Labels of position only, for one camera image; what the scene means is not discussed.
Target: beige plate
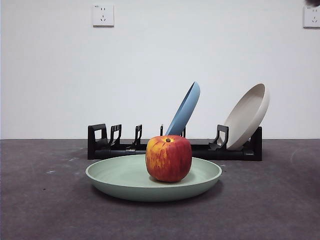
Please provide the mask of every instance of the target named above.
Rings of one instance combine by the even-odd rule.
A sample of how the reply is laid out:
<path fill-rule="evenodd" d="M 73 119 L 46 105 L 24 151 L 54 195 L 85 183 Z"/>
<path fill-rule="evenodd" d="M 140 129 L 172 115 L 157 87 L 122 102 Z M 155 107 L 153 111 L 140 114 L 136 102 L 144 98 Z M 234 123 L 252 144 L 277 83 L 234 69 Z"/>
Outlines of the beige plate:
<path fill-rule="evenodd" d="M 190 172 L 184 179 L 160 182 L 148 174 L 145 157 L 129 155 L 98 161 L 88 166 L 85 173 L 100 191 L 141 202 L 167 202 L 197 196 L 215 185 L 222 173 L 217 164 L 193 157 Z"/>

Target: blue plate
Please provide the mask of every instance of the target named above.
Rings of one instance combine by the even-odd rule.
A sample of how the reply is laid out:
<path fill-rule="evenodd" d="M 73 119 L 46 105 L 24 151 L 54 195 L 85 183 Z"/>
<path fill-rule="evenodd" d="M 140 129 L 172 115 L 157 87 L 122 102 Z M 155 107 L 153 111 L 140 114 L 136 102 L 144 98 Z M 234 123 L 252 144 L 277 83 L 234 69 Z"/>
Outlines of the blue plate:
<path fill-rule="evenodd" d="M 165 135 L 180 135 L 185 129 L 191 114 L 193 113 L 200 96 L 200 87 L 197 82 L 194 82 L 189 91 L 185 95 L 178 111 L 166 131 Z"/>

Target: dish rack divider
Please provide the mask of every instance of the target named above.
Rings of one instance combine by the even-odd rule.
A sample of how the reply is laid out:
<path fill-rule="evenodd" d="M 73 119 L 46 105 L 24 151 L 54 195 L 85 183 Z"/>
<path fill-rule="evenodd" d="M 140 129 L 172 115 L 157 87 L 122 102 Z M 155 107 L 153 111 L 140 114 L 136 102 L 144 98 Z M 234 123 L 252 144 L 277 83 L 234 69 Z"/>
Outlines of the dish rack divider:
<path fill-rule="evenodd" d="M 160 136 L 163 135 L 163 124 L 160 127 Z M 121 143 L 122 125 L 113 125 L 110 128 L 110 139 L 107 136 L 106 124 L 96 124 L 88 126 L 87 158 L 109 159 L 127 155 L 145 154 L 147 144 L 141 143 L 142 124 L 135 127 L 135 136 L 132 143 Z M 101 139 L 96 139 L 95 132 L 101 131 Z M 224 133 L 224 141 L 218 144 L 220 133 Z M 186 137 L 186 128 L 181 133 Z M 212 142 L 206 144 L 191 144 L 192 156 L 205 160 L 240 160 L 240 161 L 262 161 L 262 127 L 259 126 L 254 134 L 243 145 L 243 148 L 236 151 L 227 150 L 229 139 L 229 127 L 218 125 L 216 137 Z"/>

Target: floor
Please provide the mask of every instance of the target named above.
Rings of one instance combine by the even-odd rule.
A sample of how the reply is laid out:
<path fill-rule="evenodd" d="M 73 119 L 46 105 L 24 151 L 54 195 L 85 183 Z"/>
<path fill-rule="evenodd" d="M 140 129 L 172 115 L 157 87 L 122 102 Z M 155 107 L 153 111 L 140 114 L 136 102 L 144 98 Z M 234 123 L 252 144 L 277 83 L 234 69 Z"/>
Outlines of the floor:
<path fill-rule="evenodd" d="M 317 240 L 320 139 L 264 139 L 262 161 L 216 161 L 209 191 L 144 203 L 95 189 L 87 140 L 1 141 L 2 240 Z"/>

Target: plate rim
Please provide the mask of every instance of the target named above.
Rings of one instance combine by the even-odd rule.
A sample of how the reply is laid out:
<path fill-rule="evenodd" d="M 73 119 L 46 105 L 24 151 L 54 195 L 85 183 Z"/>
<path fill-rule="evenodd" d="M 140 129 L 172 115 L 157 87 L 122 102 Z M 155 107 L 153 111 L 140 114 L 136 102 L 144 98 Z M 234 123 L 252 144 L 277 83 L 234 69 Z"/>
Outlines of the plate rim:
<path fill-rule="evenodd" d="M 192 183 L 192 184 L 176 184 L 176 185 L 170 185 L 170 183 L 168 183 L 168 185 L 161 185 L 161 186 L 128 186 L 128 185 L 119 185 L 119 184 L 113 184 L 113 183 L 108 183 L 108 182 L 105 182 L 105 181 L 101 181 L 93 176 L 91 176 L 89 174 L 89 169 L 91 167 L 93 167 L 94 165 L 98 164 L 98 163 L 101 163 L 101 162 L 106 162 L 110 159 L 119 159 L 119 158 L 123 158 L 123 157 L 133 157 L 133 156 L 145 156 L 145 154 L 135 154 L 135 155 L 125 155 L 125 156 L 116 156 L 116 157 L 111 157 L 111 158 L 107 158 L 107 159 L 103 159 L 101 161 L 97 161 L 97 162 L 94 162 L 92 164 L 90 164 L 86 169 L 85 169 L 85 174 L 87 175 L 87 177 L 91 180 L 94 180 L 96 182 L 99 182 L 101 184 L 107 184 L 107 185 L 110 185 L 110 186 L 116 186 L 116 187 L 124 187 L 124 188 L 141 188 L 141 189 L 159 189 L 159 188 L 180 188 L 180 187 L 188 187 L 188 186 L 196 186 L 196 185 L 199 185 L 199 184 L 205 184 L 205 183 L 209 183 L 215 179 L 218 179 L 221 175 L 222 175 L 222 169 L 221 167 L 212 162 L 212 161 L 209 161 L 209 160 L 205 160 L 205 159 L 202 159 L 202 158 L 198 158 L 198 157 L 192 157 L 193 159 L 197 159 L 197 160 L 201 160 L 201 161 L 204 161 L 204 162 L 208 162 L 212 165 L 214 165 L 216 168 L 218 168 L 219 172 L 213 176 L 213 177 L 210 177 L 208 179 L 206 179 L 205 181 L 202 181 L 202 182 L 197 182 L 197 183 Z"/>

